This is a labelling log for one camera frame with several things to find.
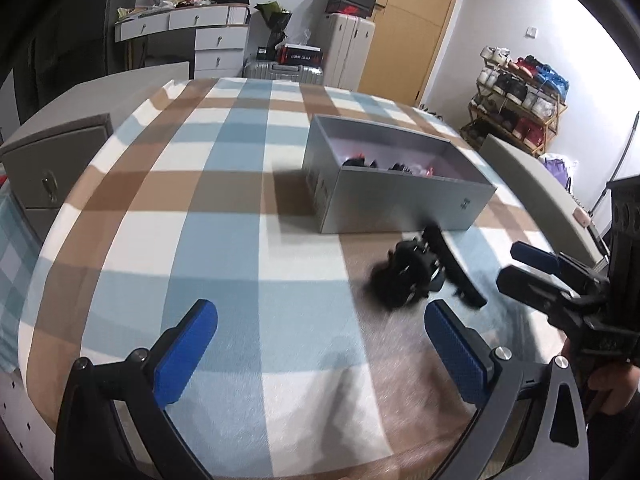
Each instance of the silver suitcase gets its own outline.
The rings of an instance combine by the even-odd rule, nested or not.
[[[322,69],[311,66],[279,65],[274,61],[251,61],[244,67],[248,79],[283,79],[296,83],[321,85]]]

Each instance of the metal bolt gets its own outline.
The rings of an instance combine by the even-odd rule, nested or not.
[[[146,360],[148,356],[149,356],[149,350],[147,350],[146,348],[136,348],[133,352],[131,352],[129,357],[133,361],[142,363]]]
[[[498,348],[495,349],[495,356],[502,361],[508,361],[512,355],[511,350],[506,346],[498,346]]]
[[[569,367],[569,361],[567,361],[566,357],[564,357],[564,356],[557,355],[554,358],[554,362],[561,368],[568,368]]]
[[[76,362],[74,363],[74,368],[76,370],[84,370],[88,364],[89,364],[89,359],[87,359],[86,357],[81,357],[76,359]]]

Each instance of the suitcase handle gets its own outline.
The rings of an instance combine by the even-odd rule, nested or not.
[[[271,63],[271,70],[274,72],[300,72],[299,66],[279,65]]]

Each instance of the red shoe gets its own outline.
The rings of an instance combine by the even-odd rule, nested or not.
[[[513,135],[517,139],[524,139],[525,137],[527,137],[527,135],[529,135],[531,124],[531,120],[527,119],[526,117],[521,117],[518,121],[518,124],[516,124],[516,127],[513,129]]]
[[[524,143],[532,150],[538,149],[545,142],[545,131],[542,126],[532,123],[529,128],[529,133],[524,139]]]
[[[524,58],[519,57],[516,62],[516,66],[518,70],[527,75],[530,78],[534,78],[538,73],[537,67],[533,64],[525,60]]]

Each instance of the table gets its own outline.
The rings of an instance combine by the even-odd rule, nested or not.
[[[425,332],[424,304],[364,294],[411,234],[319,235],[300,167],[309,119],[377,120],[449,139],[496,185],[475,225],[446,234],[489,303],[444,298],[491,346],[547,361],[562,338],[501,296],[514,240],[548,245],[479,155],[414,108],[290,82],[165,86],[98,152],[62,206],[20,320],[20,370],[53,428],[67,371],[151,346],[198,298],[218,332],[172,421],[215,477],[397,479],[430,471],[470,420]]]
[[[194,78],[235,77],[242,72],[244,65],[249,15],[247,4],[212,4],[141,12],[116,23],[115,41],[127,42],[126,65],[127,70],[131,70],[132,40],[168,30],[194,28]]]

